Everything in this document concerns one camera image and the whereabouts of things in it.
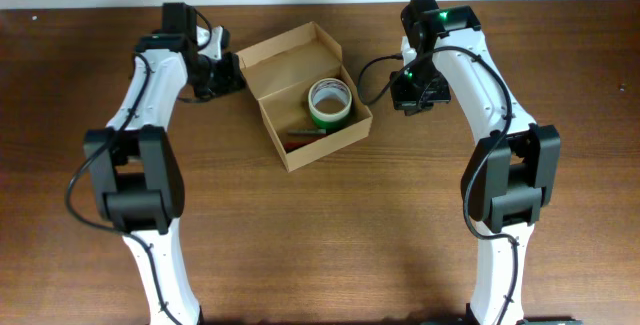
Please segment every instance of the box lid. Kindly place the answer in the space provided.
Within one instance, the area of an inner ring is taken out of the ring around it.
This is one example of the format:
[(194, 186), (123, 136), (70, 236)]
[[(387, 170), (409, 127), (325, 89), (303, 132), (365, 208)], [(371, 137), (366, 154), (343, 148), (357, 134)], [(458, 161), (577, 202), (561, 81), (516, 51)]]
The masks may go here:
[(253, 96), (271, 94), (316, 78), (342, 64), (342, 48), (314, 22), (237, 52)]

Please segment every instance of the wooden table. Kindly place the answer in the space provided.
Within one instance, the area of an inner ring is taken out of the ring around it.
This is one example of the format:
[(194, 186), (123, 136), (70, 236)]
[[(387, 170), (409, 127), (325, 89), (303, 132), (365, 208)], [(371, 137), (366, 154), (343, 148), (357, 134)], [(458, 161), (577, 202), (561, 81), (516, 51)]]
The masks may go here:
[[(398, 51), (403, 6), (201, 10), (230, 29), (234, 51), (315, 20), (356, 76)], [(637, 323), (640, 0), (473, 8), (518, 100), (563, 140), (554, 196), (528, 249), (525, 313)], [(143, 324), (128, 249), (76, 223), (62, 197), (84, 132), (115, 113), (133, 46), (160, 26), (160, 9), (3, 11), (0, 21), (0, 322)], [(397, 67), (373, 68), (369, 94)], [(368, 138), (288, 174), (248, 91), (176, 105), (169, 137), (187, 191), (182, 249), (207, 319), (464, 311), (476, 266), (459, 192), (474, 148), (464, 115), (454, 99), (404, 117), (389, 95), (372, 111)], [(87, 179), (74, 200), (98, 218)]]

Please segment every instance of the tape roll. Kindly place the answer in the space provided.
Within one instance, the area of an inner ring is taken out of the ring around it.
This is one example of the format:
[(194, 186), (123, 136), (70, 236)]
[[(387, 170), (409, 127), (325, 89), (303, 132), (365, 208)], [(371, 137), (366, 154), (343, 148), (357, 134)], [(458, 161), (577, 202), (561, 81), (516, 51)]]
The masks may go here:
[[(332, 114), (324, 113), (316, 108), (316, 105), (323, 100), (337, 100), (344, 105), (344, 108)], [(313, 84), (309, 90), (309, 111), (313, 122), (320, 129), (340, 130), (343, 128), (349, 120), (347, 115), (351, 112), (352, 102), (351, 89), (338, 79), (322, 79)]]

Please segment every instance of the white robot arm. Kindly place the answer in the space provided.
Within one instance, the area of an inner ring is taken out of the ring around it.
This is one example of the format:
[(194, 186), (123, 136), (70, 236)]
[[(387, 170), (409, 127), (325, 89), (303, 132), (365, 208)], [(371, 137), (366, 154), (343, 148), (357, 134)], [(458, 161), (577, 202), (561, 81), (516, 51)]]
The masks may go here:
[[(551, 196), (560, 138), (553, 126), (538, 127), (505, 84), (510, 104), (506, 103), (494, 76), (503, 83), (504, 79), (470, 7), (441, 10), (435, 0), (412, 0), (402, 12), (402, 22), (407, 33), (401, 47), (405, 67), (404, 73), (394, 74), (397, 76), (392, 80), (395, 108), (405, 110), (406, 115), (429, 110), (436, 102), (448, 102), (449, 87), (453, 89), (477, 145), (461, 186), (463, 197), (471, 186), (469, 206), (475, 229), (482, 236), (508, 234), (517, 241), (514, 261), (507, 238), (479, 240), (476, 287), (462, 323), (514, 325), (524, 317), (525, 250), (540, 208)], [(484, 64), (468, 52), (479, 55)], [(508, 131), (503, 143), (492, 151), (498, 134), (507, 126), (508, 109)], [(510, 164), (512, 152), (524, 160)], [(480, 176), (470, 185), (478, 167)], [(512, 283), (514, 264), (516, 280)], [(512, 286), (510, 301), (505, 301)]]
[[(133, 78), (120, 109), (106, 129), (85, 137), (88, 157), (112, 142), (89, 171), (100, 214), (123, 234), (138, 265), (150, 325), (203, 321), (180, 248), (184, 186), (166, 137), (174, 104), (186, 84), (198, 101), (245, 86), (237, 56), (222, 53), (228, 32), (196, 27), (196, 14), (183, 3), (163, 5), (162, 29), (136, 46)], [(143, 162), (144, 173), (119, 174), (116, 166), (129, 161)]]

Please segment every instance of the cardboard box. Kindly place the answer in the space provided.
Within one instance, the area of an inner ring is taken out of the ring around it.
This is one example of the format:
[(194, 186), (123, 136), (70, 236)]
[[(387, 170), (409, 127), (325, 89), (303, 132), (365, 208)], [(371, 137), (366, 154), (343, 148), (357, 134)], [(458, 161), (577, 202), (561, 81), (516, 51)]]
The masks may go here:
[[(342, 66), (342, 48), (311, 22), (237, 53), (251, 93), (258, 100), (269, 131), (287, 171), (293, 171), (369, 135), (373, 116), (363, 105), (351, 77)], [(285, 152), (283, 144), (300, 141), (290, 129), (316, 128), (309, 114), (307, 95), (324, 78), (338, 78), (351, 89), (349, 122), (342, 130)]]

